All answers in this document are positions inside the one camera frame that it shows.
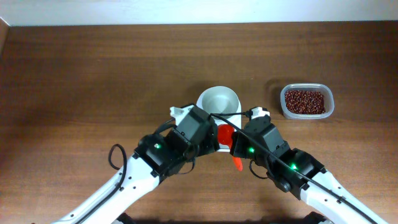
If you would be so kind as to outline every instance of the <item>red beans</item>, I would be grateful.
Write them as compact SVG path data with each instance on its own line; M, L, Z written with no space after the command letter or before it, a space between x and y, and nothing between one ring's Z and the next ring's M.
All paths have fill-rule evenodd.
M287 109L296 114L326 113L323 95L318 91L290 90L285 93Z

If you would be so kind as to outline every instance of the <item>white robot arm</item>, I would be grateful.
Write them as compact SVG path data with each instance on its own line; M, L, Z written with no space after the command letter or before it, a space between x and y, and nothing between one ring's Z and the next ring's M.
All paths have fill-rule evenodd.
M272 180L283 192L291 192L322 212L327 220L319 223L386 223L345 190L311 155L299 149L291 150L264 108L242 113L250 118L244 131L223 119L222 114L207 114L195 105L173 107L171 111L175 124L165 123L154 134L142 138L134 154L124 158L125 166L79 207L54 224L115 221L136 200L154 190L167 177L177 174L186 162L194 162L196 157L220 148L212 116L237 130L231 136L231 155L251 159L249 168L256 177ZM171 131L166 137L160 135L169 128ZM265 167L267 177L255 174L251 169L252 162Z

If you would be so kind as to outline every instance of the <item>black cable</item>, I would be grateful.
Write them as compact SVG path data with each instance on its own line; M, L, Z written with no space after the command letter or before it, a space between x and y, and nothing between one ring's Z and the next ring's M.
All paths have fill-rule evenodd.
M220 115L220 116L232 116L232 115L246 115L246 112L228 113L228 114L224 114L224 113L215 113L215 114Z
M166 121L165 123L161 124L154 132L154 134L159 134L162 131L165 131L169 128L176 128L175 124L169 124L170 122L175 121L175 118L171 118L170 120Z
M253 171L253 169L251 168L251 164L252 164L253 162L254 162L254 160L250 160L250 163L249 163L250 172L251 172L254 176L256 176L257 178L260 178L260 179L263 179L263 180L268 179L268 177L260 177L259 175L257 175L257 174Z
M78 220L75 224L84 222L90 215L92 215L95 211L97 211L97 209L100 208L100 206L102 206L106 201L108 201L122 186L124 178L126 177L126 172L127 172L127 155L126 155L126 151L120 144L115 144L112 146L111 150L109 151L108 161L109 161L109 164L111 164L111 167L113 169L118 168L115 165L113 165L113 163L111 161L112 153L116 147L118 147L122 151L122 154L123 154L123 172L122 172L122 177L120 178L120 181L118 182L118 184L115 186L115 188L112 190L111 193L109 193L104 199L102 199L102 201L100 201L97 205L95 205L94 208L92 208L83 218Z
M191 173L191 171L193 171L194 168L195 168L195 158L193 158L193 160L192 160L192 168L190 171L184 172L184 173L178 173L178 174L180 174L180 175L189 174L189 173Z
M175 124L163 124L156 129L154 134L160 134L161 132L166 131L169 128L176 128L176 127L177 127L177 125L175 125Z
M275 179L275 176L274 176L274 174L272 173L272 169L271 169L270 166L269 166L269 155L267 156L267 159L266 159L266 167L267 167L267 170L268 170L269 175L270 175L273 179Z
M231 125L234 129L236 129L237 131L239 131L244 137L246 137L249 141L251 141L253 144L255 144L257 147L259 147L260 149L262 149L263 151L268 152L268 154L274 158L276 161L278 161L282 166L290 169L292 172L294 172L295 174L299 175L301 178L307 180L308 182L313 183L315 186L321 188L322 190L324 190L325 192L327 192L328 194L332 195L333 197L337 198L340 202L345 203L347 206L349 206L350 208L352 208L355 212L358 212L360 215L362 215L367 221L371 222L372 224L377 224L371 217L369 217L367 214L365 214L364 212L362 212L359 208L355 207L355 205L353 205L352 203L350 203L349 201L347 201L345 198L340 197L338 194L334 193L333 191L327 189L326 187L324 187L322 184L319 184L317 181L312 180L310 178L308 178L306 175L293 170L290 168L289 165L287 165L284 161L282 161L281 159L279 159L277 156L275 156L273 153L271 153L270 150L268 150L267 148L265 148L263 145L261 145L261 143L258 143L255 139L253 139L252 137L250 137L245 131L243 131L242 129L238 128L235 124L233 124L232 122L228 121L227 119L223 118L222 116L218 116L217 114L210 114L210 116L214 116L222 121L224 121L225 123Z

